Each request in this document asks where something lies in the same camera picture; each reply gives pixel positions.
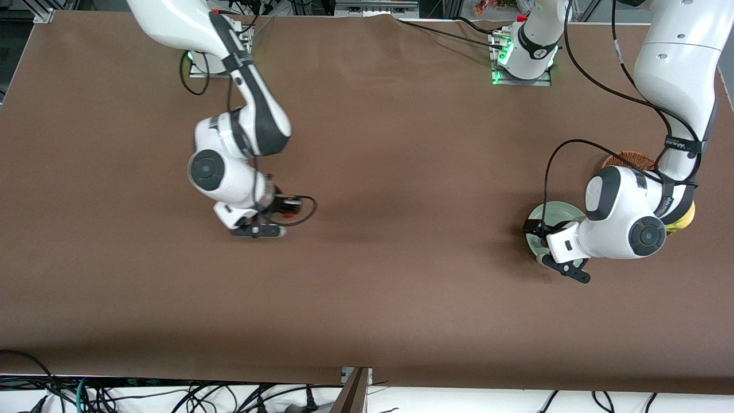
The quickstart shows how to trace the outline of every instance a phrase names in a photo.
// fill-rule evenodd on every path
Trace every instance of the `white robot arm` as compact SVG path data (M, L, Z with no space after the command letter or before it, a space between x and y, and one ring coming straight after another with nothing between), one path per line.
M285 229L252 221L258 214L300 212L298 197L279 194L247 159L277 154L291 136L291 123L242 45L229 18L203 0L128 0L135 20L158 43L205 52L221 59L247 104L205 119L195 129L189 180L214 199L219 219L241 237L281 237Z
M557 4L563 7L564 1ZM538 256L539 262L581 282L588 282L589 275L573 264L575 260L585 264L591 257L635 259L660 250L666 225L693 206L691 183L716 113L716 65L734 22L734 1L653 0L649 6L653 22L635 64L635 84L650 103L676 114L690 130L665 115L672 136L665 139L657 172L604 168L586 186L586 218L539 230L550 249L550 254ZM547 19L555 37L556 17ZM526 223L526 232L533 233L532 225Z

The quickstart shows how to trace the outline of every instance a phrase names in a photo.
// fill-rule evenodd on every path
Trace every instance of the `brown table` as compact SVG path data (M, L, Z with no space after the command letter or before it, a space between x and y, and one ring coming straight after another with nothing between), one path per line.
M633 61L646 27L619 31ZM633 92L607 26L570 35ZM334 382L368 365L392 385L734 392L726 104L691 227L650 258L592 260L582 285L520 234L548 156L570 138L655 155L664 129L563 51L552 87L494 86L482 46L387 16L275 19L255 59L294 135L261 168L321 207L256 241L188 182L194 125L225 109L227 81L189 95L180 53L125 13L34 28L0 110L2 347L69 374ZM582 205L602 158L565 149L550 198Z

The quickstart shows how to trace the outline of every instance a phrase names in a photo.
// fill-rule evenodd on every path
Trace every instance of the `velcro strap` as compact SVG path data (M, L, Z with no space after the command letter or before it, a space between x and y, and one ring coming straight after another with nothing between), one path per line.
M665 147L671 149L677 149L678 151L691 152L692 154L702 154L706 152L707 140L696 141L688 140L675 136L665 137Z
M253 63L252 56L246 50L239 50L222 59L227 73L232 73Z
M663 187L661 188L663 194L658 207L655 209L655 216L658 218L668 212L670 206L673 205L673 190L675 189L675 182L671 177L661 173L660 179L663 181Z

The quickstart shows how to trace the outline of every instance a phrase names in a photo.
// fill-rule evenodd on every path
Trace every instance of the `white surface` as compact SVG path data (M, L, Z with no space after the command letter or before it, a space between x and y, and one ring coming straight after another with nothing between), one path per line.
M277 386L266 395L291 386ZM256 386L232 386L240 403ZM128 387L114 389L115 397L145 395L165 392L184 387ZM315 389L313 396L320 406L336 400L339 389ZM432 389L423 387L371 387L367 397L367 413L381 413L399 408L396 413L537 413L550 395L547 390L492 390L492 389ZM42 390L20 390L0 392L0 413L17 413L30 410L45 394ZM117 402L124 413L170 413L184 392L147 399L128 399ZM602 403L603 394L598 393ZM617 413L642 413L650 393L611 392ZM232 396L226 389L214 393L210 400L220 413L231 412L234 407ZM269 413L285 410L290 403L305 404L305 392L299 391L266 402ZM75 408L67 403L68 412ZM58 398L49 398L43 413L60 413ZM660 394L653 402L650 413L731 413L734 412L734 396L721 395L673 395ZM592 400L591 392L560 392L548 413L603 413Z

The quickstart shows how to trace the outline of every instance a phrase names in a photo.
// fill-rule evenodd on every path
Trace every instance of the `black strap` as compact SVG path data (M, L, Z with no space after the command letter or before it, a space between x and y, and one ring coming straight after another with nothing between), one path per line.
M660 198L660 203L655 209L655 216L658 218L668 212L670 206L673 205L673 190L675 189L675 181L670 176L661 173L660 180L663 182L663 196Z
M692 154L702 154L706 152L707 143L707 140L688 140L670 135L665 137L666 148L677 149L678 151L690 152Z
M528 51L532 60L545 59L545 57L548 56L549 53L553 52L553 50L556 48L558 41L561 40L559 37L559 39L556 40L553 44L547 46L541 46L537 43L534 43L525 35L525 24L520 26L520 29L517 31L517 39L520 41L520 45L523 47L523 49Z
M227 73L232 73L253 63L252 55L247 53L246 50L238 50L222 59L222 64L224 64Z

